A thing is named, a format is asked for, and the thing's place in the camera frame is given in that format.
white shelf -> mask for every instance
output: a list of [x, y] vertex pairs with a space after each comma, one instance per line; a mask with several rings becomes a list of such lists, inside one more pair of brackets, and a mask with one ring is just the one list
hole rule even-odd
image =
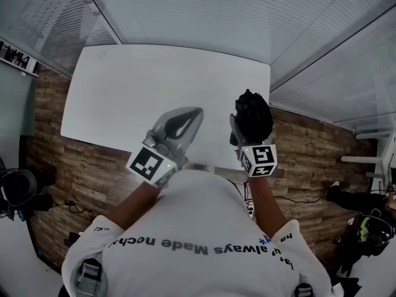
[[32, 77], [38, 78], [37, 74], [29, 72], [26, 69], [24, 69], [22, 67], [19, 67], [18, 65], [15, 65], [13, 62], [6, 61], [4, 58], [0, 58], [0, 61], [6, 63], [6, 64], [10, 65], [11, 67], [16, 68], [16, 69], [18, 69], [18, 70], [20, 70], [20, 71], [32, 76]]

white tabletop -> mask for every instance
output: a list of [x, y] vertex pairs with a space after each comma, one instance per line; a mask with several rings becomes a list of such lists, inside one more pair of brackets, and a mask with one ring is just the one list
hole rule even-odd
[[230, 145], [230, 114], [248, 88], [268, 102], [270, 67], [236, 56], [158, 45], [83, 49], [67, 94], [61, 134], [132, 151], [161, 114], [204, 109], [186, 156], [193, 163], [241, 170]]

floor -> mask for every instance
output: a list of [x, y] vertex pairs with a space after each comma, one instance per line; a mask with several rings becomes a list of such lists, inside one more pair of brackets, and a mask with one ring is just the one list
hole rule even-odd
[[[70, 81], [54, 72], [42, 70], [35, 102], [35, 136], [23, 137], [26, 165], [56, 174], [56, 184], [48, 187], [56, 203], [74, 200], [86, 209], [70, 213], [65, 207], [50, 212], [36, 212], [32, 229], [40, 251], [55, 267], [60, 267], [69, 232], [84, 231], [91, 213], [106, 213], [117, 206], [138, 185], [139, 180], [125, 169], [129, 153], [61, 137], [61, 123]], [[278, 168], [268, 178], [276, 196], [295, 201], [317, 200], [333, 181], [342, 188], [365, 192], [369, 165], [341, 163], [342, 155], [375, 156], [375, 144], [357, 141], [347, 130], [319, 121], [272, 109], [273, 133], [277, 146]], [[243, 188], [244, 172], [216, 168], [215, 173]], [[283, 212], [296, 205], [277, 199]], [[356, 212], [343, 210], [330, 202], [306, 205], [286, 213], [287, 219], [298, 219], [301, 232], [315, 255], [329, 263], [336, 246], [332, 240], [347, 230], [347, 221]]]

